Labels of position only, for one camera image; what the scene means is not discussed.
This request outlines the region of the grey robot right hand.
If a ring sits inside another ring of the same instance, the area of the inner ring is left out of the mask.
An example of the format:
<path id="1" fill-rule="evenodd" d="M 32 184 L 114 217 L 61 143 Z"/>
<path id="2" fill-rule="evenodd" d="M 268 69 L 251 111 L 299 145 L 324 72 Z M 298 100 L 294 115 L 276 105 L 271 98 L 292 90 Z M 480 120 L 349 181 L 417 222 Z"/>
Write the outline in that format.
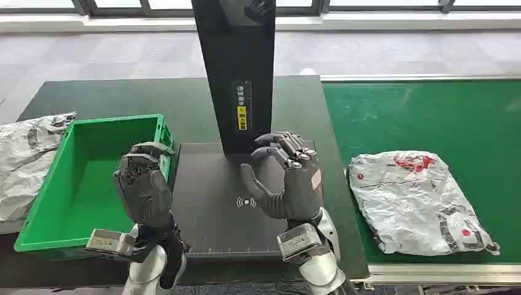
<path id="1" fill-rule="evenodd" d="M 323 197 L 315 149 L 290 131 L 266 133 L 254 142 L 259 147 L 251 153 L 252 158 L 273 157 L 284 170 L 283 190 L 272 192 L 256 178 L 250 164 L 241 164 L 241 181 L 262 211 L 270 218 L 288 221 L 308 221 L 319 216 Z"/>

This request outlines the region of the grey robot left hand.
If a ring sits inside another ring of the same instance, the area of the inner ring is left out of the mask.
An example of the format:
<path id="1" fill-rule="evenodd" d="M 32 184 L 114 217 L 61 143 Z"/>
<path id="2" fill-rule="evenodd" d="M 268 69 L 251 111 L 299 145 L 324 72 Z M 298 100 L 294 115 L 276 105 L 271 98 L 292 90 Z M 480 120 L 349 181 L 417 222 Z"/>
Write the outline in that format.
<path id="1" fill-rule="evenodd" d="M 173 151 L 162 143 L 135 144 L 121 157 L 114 172 L 114 184 L 125 213 L 136 224 L 169 226 L 173 196 L 160 170 L 163 155 L 173 155 Z"/>

